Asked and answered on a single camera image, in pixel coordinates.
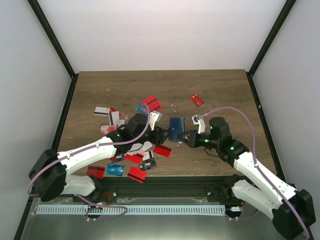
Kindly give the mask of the blue leather card holder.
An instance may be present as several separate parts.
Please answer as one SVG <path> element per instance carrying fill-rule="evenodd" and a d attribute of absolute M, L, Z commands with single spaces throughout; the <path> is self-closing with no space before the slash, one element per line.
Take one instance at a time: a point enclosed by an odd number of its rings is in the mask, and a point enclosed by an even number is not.
<path fill-rule="evenodd" d="M 185 132 L 185 118 L 170 117 L 168 130 L 170 132 L 168 140 L 171 142 L 180 142 L 181 134 Z"/>

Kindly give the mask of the red striped card bottom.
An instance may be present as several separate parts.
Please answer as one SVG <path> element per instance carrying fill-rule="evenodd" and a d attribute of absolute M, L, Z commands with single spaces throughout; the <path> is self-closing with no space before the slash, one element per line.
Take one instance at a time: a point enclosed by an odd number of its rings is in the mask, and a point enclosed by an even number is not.
<path fill-rule="evenodd" d="M 147 177 L 147 172 L 146 171 L 143 171 L 137 167 L 134 167 L 132 166 L 128 173 L 127 173 L 127 176 L 139 183 L 144 183 L 146 177 Z"/>

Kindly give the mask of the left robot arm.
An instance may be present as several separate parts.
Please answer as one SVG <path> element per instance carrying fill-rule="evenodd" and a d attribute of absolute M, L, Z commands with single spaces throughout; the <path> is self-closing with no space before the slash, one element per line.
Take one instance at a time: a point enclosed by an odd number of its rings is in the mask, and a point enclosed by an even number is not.
<path fill-rule="evenodd" d="M 61 195 L 78 195 L 97 202 L 102 196 L 98 178 L 77 176 L 74 172 L 100 160 L 126 154 L 134 144 L 163 144 L 170 131 L 157 126 L 157 120 L 154 112 L 149 115 L 137 113 L 128 123 L 95 142 L 61 152 L 51 148 L 45 150 L 28 174 L 29 187 L 35 190 L 32 196 L 48 202 Z"/>

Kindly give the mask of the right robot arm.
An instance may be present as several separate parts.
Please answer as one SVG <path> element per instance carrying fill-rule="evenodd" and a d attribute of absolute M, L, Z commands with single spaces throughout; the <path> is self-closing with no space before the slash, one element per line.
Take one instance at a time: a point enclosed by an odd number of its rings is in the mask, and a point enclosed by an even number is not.
<path fill-rule="evenodd" d="M 198 115 L 192 118 L 198 130 L 181 132 L 178 138 L 190 148 L 215 149 L 218 157 L 248 179 L 240 179 L 222 188 L 223 198 L 229 202 L 243 200 L 266 215 L 278 233 L 287 240 L 304 234 L 311 237 L 309 228 L 316 222 L 311 194 L 273 174 L 242 142 L 234 139 L 223 117 L 209 120 L 210 131 Z"/>

